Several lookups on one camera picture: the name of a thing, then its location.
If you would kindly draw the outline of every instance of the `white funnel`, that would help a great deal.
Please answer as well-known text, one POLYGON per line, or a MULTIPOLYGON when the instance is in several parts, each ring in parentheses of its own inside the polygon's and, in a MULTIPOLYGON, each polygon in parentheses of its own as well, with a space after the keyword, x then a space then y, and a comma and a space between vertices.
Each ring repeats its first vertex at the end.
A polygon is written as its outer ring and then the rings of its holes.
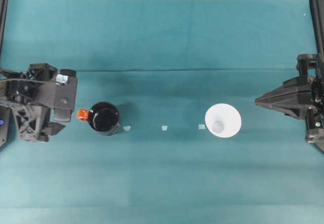
POLYGON ((242 119, 237 109, 233 106, 229 104, 215 104, 207 110, 205 123, 213 135, 228 138, 239 132, 242 119))

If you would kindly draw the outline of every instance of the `white sticker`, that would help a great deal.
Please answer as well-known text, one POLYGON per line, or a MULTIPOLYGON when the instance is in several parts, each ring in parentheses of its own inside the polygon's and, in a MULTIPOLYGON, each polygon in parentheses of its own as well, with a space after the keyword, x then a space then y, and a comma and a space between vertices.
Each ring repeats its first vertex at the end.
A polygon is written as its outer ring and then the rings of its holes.
POLYGON ((123 127, 124 131, 130 131, 131 127, 129 125, 123 127))
POLYGON ((199 124, 198 129, 206 129, 205 124, 199 124))

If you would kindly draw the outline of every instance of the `small white object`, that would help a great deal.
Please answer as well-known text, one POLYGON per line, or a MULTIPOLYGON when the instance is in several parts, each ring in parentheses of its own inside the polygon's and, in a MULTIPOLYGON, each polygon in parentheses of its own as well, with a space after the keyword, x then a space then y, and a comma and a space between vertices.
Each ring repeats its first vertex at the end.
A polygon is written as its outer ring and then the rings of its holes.
POLYGON ((215 104, 205 115, 207 129, 215 136, 228 138, 236 135, 241 129, 242 119, 233 106, 229 104, 215 104))
POLYGON ((131 130, 131 126, 127 125, 123 127, 124 131, 130 131, 131 130))
POLYGON ((199 124, 199 125, 198 125, 198 129, 206 129, 206 127, 205 127, 204 124, 199 124))
POLYGON ((66 84, 68 81, 69 77, 62 75, 62 74, 57 74, 56 76, 56 81, 62 84, 66 84))

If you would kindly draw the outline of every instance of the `table surface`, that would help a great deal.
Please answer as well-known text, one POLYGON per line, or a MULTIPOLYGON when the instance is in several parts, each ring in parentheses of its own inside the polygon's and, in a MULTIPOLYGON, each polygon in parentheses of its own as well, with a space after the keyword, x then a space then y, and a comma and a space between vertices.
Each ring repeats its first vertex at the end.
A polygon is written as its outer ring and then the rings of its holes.
POLYGON ((303 121, 254 106, 302 53, 308 0, 9 0, 0 65, 77 70, 76 108, 113 102, 122 128, 74 113, 49 143, 12 130, 0 222, 320 223, 323 154, 303 121), (236 136, 198 129, 216 103, 240 112, 236 136))

